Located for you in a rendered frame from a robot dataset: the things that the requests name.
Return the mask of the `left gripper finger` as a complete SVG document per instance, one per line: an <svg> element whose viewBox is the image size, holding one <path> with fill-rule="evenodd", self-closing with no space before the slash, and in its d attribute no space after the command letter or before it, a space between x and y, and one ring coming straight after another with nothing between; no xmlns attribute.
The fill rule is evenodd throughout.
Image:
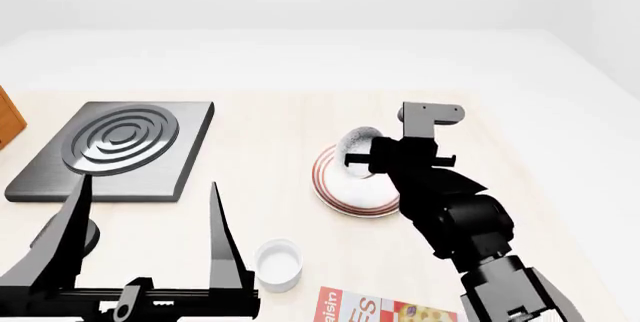
<svg viewBox="0 0 640 322"><path fill-rule="evenodd" d="M81 177L27 254L0 276L2 293L74 288L81 272L92 201L92 177Z"/></svg>
<svg viewBox="0 0 640 322"><path fill-rule="evenodd" d="M228 226L218 186L210 193L210 274L212 289L254 289L255 273L248 270Z"/></svg>

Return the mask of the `speckled black bowl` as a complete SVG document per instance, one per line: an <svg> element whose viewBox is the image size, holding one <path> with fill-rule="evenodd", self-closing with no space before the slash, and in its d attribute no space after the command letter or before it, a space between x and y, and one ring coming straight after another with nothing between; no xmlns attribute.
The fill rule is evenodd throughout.
<svg viewBox="0 0 640 322"><path fill-rule="evenodd" d="M344 165L346 153L370 154L372 141L374 138L382 137L383 134L378 129L370 126L361 126L351 130L338 142L334 156L338 168L349 177L366 179L373 174L369 171L369 165Z"/></svg>

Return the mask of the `dark grey bowl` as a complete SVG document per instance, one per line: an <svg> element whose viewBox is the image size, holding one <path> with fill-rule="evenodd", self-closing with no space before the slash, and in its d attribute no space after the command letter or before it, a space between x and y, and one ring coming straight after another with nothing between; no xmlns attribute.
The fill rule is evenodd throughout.
<svg viewBox="0 0 640 322"><path fill-rule="evenodd" d="M82 231L84 232L83 257L86 258L98 245L101 231L92 219L87 219L85 228Z"/></svg>

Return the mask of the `white plate with red rings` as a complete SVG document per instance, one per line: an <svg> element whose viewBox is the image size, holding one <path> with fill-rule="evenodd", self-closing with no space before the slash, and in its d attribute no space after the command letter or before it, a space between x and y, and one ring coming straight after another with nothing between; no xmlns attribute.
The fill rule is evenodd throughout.
<svg viewBox="0 0 640 322"><path fill-rule="evenodd" d="M336 145L327 147L311 169L317 197L327 206L349 216L377 218L399 211L399 193L385 174L360 179L338 167Z"/></svg>

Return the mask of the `white ramekin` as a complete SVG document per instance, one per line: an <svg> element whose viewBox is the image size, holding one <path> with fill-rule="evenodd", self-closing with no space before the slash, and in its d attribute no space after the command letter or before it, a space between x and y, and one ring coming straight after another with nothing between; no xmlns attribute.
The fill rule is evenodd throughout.
<svg viewBox="0 0 640 322"><path fill-rule="evenodd" d="M254 261L257 279L271 293L290 291L301 279L302 253L291 240L266 241L256 250Z"/></svg>

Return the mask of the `grey flat stove burner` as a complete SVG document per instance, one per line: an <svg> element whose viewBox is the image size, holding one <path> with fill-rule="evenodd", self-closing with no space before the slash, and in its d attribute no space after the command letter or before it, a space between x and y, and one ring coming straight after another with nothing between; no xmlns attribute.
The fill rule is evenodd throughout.
<svg viewBox="0 0 640 322"><path fill-rule="evenodd" d="M178 201L213 102L86 102L8 183L11 202L62 202L92 177L97 202Z"/></svg>

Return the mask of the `red cereal box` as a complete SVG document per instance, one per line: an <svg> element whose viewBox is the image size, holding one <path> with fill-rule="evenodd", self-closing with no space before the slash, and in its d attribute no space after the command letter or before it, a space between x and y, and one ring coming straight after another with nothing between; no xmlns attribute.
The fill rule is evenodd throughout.
<svg viewBox="0 0 640 322"><path fill-rule="evenodd" d="M455 312L320 288L313 322L459 322Z"/></svg>

